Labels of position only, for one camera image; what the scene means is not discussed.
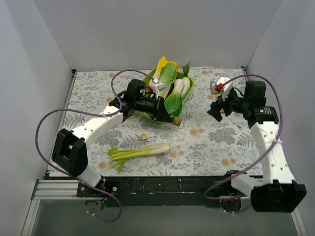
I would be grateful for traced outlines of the small brass padlock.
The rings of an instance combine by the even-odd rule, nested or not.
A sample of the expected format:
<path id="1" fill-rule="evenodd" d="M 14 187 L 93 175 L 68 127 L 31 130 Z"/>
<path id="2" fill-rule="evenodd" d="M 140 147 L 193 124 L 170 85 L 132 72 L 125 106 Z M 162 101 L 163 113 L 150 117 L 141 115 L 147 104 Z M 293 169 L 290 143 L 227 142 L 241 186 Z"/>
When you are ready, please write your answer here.
<path id="1" fill-rule="evenodd" d="M 181 117 L 174 117 L 172 119 L 172 124 L 175 126 L 180 126 L 182 122 L 182 118 Z"/>

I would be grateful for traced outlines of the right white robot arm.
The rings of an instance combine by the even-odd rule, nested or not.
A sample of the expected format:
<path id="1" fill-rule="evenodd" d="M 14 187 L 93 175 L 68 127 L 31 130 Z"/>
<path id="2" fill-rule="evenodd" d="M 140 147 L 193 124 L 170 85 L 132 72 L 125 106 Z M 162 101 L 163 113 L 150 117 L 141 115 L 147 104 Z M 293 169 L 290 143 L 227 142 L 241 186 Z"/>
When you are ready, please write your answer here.
<path id="1" fill-rule="evenodd" d="M 223 191 L 231 196 L 237 192 L 248 196 L 256 212 L 293 212 L 307 191 L 305 185 L 296 182 L 286 161 L 278 138 L 281 121 L 275 108 L 266 106 L 266 84 L 247 81 L 245 92 L 238 96 L 231 80 L 221 77 L 215 90 L 220 95 L 211 104 L 208 114 L 217 121 L 222 120 L 221 110 L 226 116 L 231 113 L 243 115 L 256 142 L 263 170 L 261 181 L 250 177 L 247 171 L 228 173 Z"/>

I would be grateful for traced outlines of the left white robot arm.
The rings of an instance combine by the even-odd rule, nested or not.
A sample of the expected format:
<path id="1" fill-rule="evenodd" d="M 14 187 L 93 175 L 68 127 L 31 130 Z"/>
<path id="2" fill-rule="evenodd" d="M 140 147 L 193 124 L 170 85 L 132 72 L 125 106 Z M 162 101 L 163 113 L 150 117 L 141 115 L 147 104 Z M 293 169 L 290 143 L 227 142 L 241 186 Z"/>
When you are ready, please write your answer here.
<path id="1" fill-rule="evenodd" d="M 52 161 L 66 171 L 70 176 L 88 184 L 88 191 L 95 197 L 104 193 L 105 185 L 102 176 L 88 164 L 88 147 L 109 129 L 123 123 L 136 111 L 148 113 L 154 121 L 175 124 L 164 107 L 163 97 L 149 98 L 144 95 L 145 82 L 133 79 L 127 89 L 119 95 L 121 102 L 114 99 L 100 113 L 85 124 L 70 131 L 62 129 L 55 141 Z"/>

